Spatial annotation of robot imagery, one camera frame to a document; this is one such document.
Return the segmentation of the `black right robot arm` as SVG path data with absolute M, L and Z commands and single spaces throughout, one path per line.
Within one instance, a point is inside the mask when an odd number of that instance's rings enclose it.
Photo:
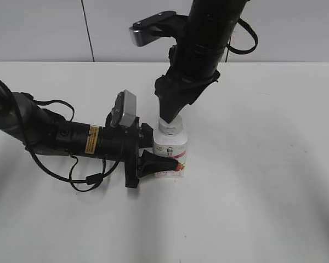
M 217 66 L 246 1 L 193 1 L 171 53 L 170 67 L 155 82 L 160 117 L 172 122 L 220 77 Z

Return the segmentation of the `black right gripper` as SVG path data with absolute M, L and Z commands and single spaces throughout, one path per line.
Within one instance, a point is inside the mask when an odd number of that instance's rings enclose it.
M 181 43 L 169 50 L 168 71 L 155 82 L 160 118 L 172 122 L 187 104 L 193 104 L 203 91 L 220 77 L 220 46 Z

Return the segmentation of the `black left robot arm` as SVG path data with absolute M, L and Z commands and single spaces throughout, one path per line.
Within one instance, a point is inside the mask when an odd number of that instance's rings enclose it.
M 114 167 L 123 163 L 127 188 L 137 188 L 147 175 L 179 168 L 177 160 L 149 151 L 153 129 L 139 123 L 136 96 L 127 90 L 118 93 L 104 126 L 66 119 L 48 106 L 49 101 L 12 92 L 0 80 L 0 130 L 21 141 L 34 161 L 44 155 L 113 161 Z

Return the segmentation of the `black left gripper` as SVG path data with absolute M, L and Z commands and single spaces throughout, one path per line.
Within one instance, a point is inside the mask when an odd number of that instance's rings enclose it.
M 162 171 L 175 171 L 179 164 L 175 159 L 158 156 L 147 150 L 139 157 L 139 148 L 153 147 L 153 133 L 153 128 L 147 123 L 139 127 L 138 117 L 129 128 L 125 128 L 120 125 L 112 127 L 111 117 L 108 116 L 99 136 L 97 156 L 103 161 L 115 163 L 104 173 L 104 177 L 112 174 L 118 164 L 123 162 L 125 187 L 137 188 L 139 178 Z

